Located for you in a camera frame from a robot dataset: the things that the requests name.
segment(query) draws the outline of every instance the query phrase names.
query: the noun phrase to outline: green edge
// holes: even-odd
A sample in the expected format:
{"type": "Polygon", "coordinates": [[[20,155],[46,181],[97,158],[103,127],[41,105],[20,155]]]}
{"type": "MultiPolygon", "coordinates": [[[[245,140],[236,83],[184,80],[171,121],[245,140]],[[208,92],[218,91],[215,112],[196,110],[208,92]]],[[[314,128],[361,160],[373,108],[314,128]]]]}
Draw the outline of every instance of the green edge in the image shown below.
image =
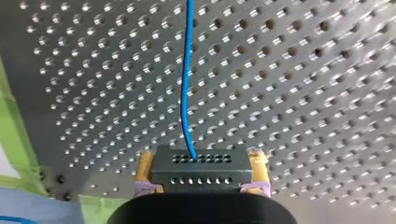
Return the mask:
{"type": "Polygon", "coordinates": [[[106,224],[114,211],[128,202],[126,199],[107,199],[86,195],[79,195],[78,198],[86,224],[106,224]]]}
{"type": "Polygon", "coordinates": [[[20,111],[8,85],[0,58],[0,142],[21,179],[0,175],[0,186],[47,196],[39,179],[39,167],[20,111]]]}
{"type": "MultiPolygon", "coordinates": [[[[39,166],[17,103],[8,85],[0,57],[0,142],[21,179],[0,175],[0,187],[49,196],[39,179],[39,166]]],[[[106,223],[111,214],[126,203],[126,199],[106,199],[87,195],[78,196],[86,224],[106,223]]]]}

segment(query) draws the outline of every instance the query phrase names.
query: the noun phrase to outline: perforated metal plate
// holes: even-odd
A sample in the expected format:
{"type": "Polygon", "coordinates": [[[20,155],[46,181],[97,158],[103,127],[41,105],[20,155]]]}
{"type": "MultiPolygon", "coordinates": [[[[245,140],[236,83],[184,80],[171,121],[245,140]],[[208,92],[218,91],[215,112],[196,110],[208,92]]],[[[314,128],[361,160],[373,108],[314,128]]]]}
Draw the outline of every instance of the perforated metal plate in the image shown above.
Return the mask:
{"type": "MultiPolygon", "coordinates": [[[[302,223],[394,223],[395,1],[195,8],[197,148],[268,150],[274,198],[302,223]]],[[[7,0],[0,13],[9,83],[54,197],[131,197],[140,150],[184,148],[184,1],[7,0]]]]}

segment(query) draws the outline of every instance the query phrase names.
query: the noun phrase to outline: pegboard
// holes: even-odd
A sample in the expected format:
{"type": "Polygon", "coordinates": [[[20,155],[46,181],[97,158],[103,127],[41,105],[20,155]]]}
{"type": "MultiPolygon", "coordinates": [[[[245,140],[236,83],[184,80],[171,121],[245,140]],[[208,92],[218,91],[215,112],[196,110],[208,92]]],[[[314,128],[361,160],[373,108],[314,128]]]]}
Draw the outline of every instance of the pegboard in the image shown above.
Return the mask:
{"type": "MultiPolygon", "coordinates": [[[[361,211],[390,223],[395,11],[392,0],[195,1],[196,148],[262,148],[281,203],[341,209],[329,223],[361,211]]],[[[8,80],[53,197],[132,197],[142,150],[185,148],[184,1],[7,0],[0,12],[8,80]]]]}

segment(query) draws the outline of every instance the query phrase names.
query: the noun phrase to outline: gray metal block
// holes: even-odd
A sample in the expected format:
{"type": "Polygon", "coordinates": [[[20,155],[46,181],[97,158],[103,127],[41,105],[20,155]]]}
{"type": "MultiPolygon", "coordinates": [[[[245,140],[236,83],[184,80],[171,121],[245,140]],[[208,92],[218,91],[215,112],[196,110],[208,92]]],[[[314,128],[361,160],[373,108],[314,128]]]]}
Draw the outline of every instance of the gray metal block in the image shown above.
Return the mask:
{"type": "Polygon", "coordinates": [[[250,183],[252,170],[245,150],[196,150],[191,159],[186,150],[157,150],[151,182],[163,185],[165,192],[234,191],[250,183]]]}

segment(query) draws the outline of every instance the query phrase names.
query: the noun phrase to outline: blue cable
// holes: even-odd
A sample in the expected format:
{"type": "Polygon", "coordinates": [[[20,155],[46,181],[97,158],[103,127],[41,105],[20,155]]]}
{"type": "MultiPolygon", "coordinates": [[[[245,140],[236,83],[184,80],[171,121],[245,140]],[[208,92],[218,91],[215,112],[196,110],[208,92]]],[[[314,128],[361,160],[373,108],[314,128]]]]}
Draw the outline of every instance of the blue cable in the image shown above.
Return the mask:
{"type": "Polygon", "coordinates": [[[23,218],[23,217],[3,217],[0,216],[0,220],[10,221],[10,222],[19,222],[22,224],[35,224],[34,221],[23,218]]]}
{"type": "Polygon", "coordinates": [[[184,58],[183,58],[183,74],[181,77],[181,96],[180,96],[180,115],[181,115],[181,129],[183,130],[184,140],[186,141],[187,149],[192,158],[197,158],[197,154],[192,143],[189,132],[189,115],[187,109],[189,107],[189,70],[191,63],[191,45],[194,24],[194,1],[187,0],[187,16],[186,16],[186,34],[184,36],[184,58]]]}

